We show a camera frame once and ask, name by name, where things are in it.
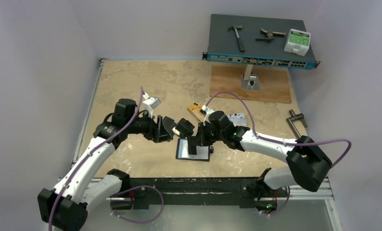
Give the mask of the yellow card stack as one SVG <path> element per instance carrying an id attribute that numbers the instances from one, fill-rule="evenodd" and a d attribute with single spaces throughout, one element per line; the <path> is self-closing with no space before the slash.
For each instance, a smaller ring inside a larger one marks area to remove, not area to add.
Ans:
<path id="1" fill-rule="evenodd" d="M 187 107 L 187 111 L 198 121 L 203 122 L 205 120 L 206 113 L 202 110 L 202 106 L 198 103 L 193 103 Z"/>

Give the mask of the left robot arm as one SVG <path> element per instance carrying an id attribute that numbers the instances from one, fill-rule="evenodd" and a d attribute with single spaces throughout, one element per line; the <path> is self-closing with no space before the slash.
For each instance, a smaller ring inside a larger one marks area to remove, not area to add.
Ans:
<path id="1" fill-rule="evenodd" d="M 148 185 L 133 187 L 129 174 L 118 169 L 109 171 L 92 187 L 89 184 L 128 135 L 142 134 L 154 143 L 171 141 L 175 125 L 173 119 L 153 117 L 151 111 L 139 116 L 138 103 L 120 99 L 114 112 L 97 126 L 86 151 L 70 171 L 52 189 L 42 189 L 38 194 L 41 219 L 48 223 L 48 229 L 79 231 L 88 213 L 106 198 L 128 196 L 133 201 L 135 193 L 146 191 Z"/>

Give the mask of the black leather card holder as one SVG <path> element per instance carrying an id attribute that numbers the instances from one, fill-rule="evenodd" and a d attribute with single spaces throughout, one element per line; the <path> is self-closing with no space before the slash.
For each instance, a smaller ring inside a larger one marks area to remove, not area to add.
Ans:
<path id="1" fill-rule="evenodd" d="M 176 148 L 176 159 L 191 161 L 210 161 L 214 152 L 213 146 L 196 146 L 188 144 L 186 139 L 178 139 Z"/>

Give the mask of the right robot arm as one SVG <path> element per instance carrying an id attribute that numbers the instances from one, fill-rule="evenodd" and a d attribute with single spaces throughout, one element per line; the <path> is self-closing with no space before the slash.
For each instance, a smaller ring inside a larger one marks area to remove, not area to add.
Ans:
<path id="1" fill-rule="evenodd" d="M 316 192 L 332 168 L 332 161 L 310 137 L 295 140 L 256 133 L 249 127 L 235 126 L 222 111 L 209 114 L 206 122 L 198 124 L 196 135 L 187 140 L 200 147 L 221 141 L 230 149 L 260 153 L 285 162 L 287 166 L 269 170 L 257 182 L 257 190 L 264 196 L 292 185 Z"/>

